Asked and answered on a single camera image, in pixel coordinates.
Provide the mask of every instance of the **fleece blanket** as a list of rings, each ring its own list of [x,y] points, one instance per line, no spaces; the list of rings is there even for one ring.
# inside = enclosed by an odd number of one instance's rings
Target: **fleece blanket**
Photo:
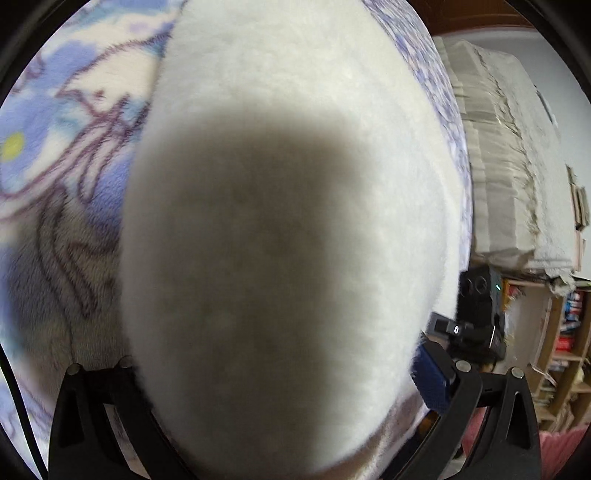
[[[440,121],[465,191],[461,270],[469,258],[471,181],[449,80],[404,0],[360,1],[392,38]],[[67,366],[110,367],[128,351],[117,280],[121,206],[159,61],[182,6],[182,0],[89,2],[39,51],[0,109],[0,342],[46,458]],[[420,407],[419,398],[400,406],[384,448],[400,446]],[[3,378],[0,421],[32,465]]]

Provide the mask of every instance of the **white fluffy object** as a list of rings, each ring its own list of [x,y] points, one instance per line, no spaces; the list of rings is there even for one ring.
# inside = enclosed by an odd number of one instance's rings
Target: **white fluffy object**
[[[123,312],[199,466],[311,475],[401,396],[453,314],[459,179],[420,85],[358,0],[191,0],[132,169]]]

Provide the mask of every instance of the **pink cloth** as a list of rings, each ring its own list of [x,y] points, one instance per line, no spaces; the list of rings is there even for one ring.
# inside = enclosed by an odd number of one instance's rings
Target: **pink cloth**
[[[485,413],[485,408],[477,409],[468,424],[462,439],[462,448],[466,455],[472,450]],[[560,469],[574,453],[586,431],[587,427],[585,426],[565,433],[540,432],[542,480],[552,480],[560,472]]]

